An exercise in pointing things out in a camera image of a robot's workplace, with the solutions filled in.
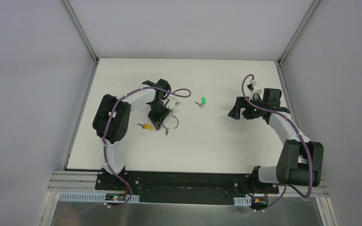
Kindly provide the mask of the silver keyring with clips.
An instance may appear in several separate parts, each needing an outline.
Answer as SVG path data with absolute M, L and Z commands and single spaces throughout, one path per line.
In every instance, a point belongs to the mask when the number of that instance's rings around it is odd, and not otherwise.
M 163 128 L 165 130 L 165 135 L 168 136 L 170 131 L 177 129 L 179 124 L 179 119 L 175 115 L 170 115 L 170 117 L 165 122 L 165 125 L 168 127 L 168 129 Z

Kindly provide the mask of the green tagged key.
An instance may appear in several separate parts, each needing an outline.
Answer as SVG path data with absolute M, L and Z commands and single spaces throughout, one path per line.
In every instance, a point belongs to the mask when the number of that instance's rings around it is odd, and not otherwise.
M 197 104 L 199 108 L 203 108 L 206 105 L 206 98 L 201 97 L 200 102 L 195 102 L 195 104 Z

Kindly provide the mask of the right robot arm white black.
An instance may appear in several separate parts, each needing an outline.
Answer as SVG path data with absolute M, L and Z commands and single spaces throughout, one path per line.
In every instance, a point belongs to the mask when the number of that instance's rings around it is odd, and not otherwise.
M 281 97 L 279 89 L 265 88 L 262 97 L 252 90 L 249 97 L 237 97 L 228 113 L 236 120 L 263 118 L 283 144 L 275 166 L 254 167 L 248 185 L 255 193 L 262 192 L 268 184 L 317 187 L 321 181 L 324 147 L 309 139 L 294 124 L 290 111 L 280 105 Z

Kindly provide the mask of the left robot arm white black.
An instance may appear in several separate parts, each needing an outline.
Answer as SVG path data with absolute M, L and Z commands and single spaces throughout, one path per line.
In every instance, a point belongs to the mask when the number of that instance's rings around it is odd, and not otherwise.
M 131 112 L 142 105 L 149 105 L 148 119 L 156 130 L 161 129 L 171 113 L 170 108 L 163 103 L 170 92 L 168 81 L 159 79 L 158 82 L 145 81 L 138 89 L 122 97 L 110 94 L 103 96 L 92 127 L 104 147 L 105 166 L 102 171 L 109 174 L 107 184 L 113 190 L 120 190 L 125 184 L 124 176 L 119 174 L 125 167 L 123 152 L 117 143 L 127 133 Z

